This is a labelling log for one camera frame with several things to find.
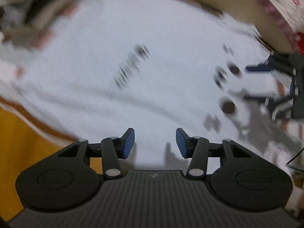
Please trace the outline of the light grey garment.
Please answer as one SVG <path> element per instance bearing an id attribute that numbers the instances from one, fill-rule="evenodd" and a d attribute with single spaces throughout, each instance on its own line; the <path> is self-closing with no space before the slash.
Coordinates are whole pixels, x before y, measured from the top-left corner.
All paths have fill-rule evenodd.
<path id="1" fill-rule="evenodd" d="M 254 24 L 195 0 L 75 0 L 30 47 L 1 42 L 1 104 L 99 143 L 135 130 L 127 169 L 186 170 L 177 128 L 232 139 L 286 170 L 292 140 L 253 93 L 277 95 Z"/>

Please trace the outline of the stack of folded clothes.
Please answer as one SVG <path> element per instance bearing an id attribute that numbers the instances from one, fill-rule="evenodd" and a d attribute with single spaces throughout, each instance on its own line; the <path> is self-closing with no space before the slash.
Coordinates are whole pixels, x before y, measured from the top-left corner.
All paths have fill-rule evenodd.
<path id="1" fill-rule="evenodd" d="M 75 0 L 1 0 L 1 42 L 30 47 Z"/>

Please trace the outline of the white quilt with red bears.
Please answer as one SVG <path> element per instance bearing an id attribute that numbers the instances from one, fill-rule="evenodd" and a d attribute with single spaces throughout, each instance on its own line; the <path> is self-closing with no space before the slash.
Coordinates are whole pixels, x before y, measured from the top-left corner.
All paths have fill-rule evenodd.
<path id="1" fill-rule="evenodd" d="M 286 35 L 294 51 L 303 53 L 303 0 L 257 0 Z"/>

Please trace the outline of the yellow cloth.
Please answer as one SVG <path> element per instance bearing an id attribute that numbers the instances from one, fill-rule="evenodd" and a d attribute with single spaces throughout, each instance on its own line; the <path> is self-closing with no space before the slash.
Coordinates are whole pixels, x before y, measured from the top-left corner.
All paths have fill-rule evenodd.
<path id="1" fill-rule="evenodd" d="M 5 221 L 23 209 L 15 190 L 18 175 L 76 140 L 26 113 L 1 108 L 1 217 Z"/>

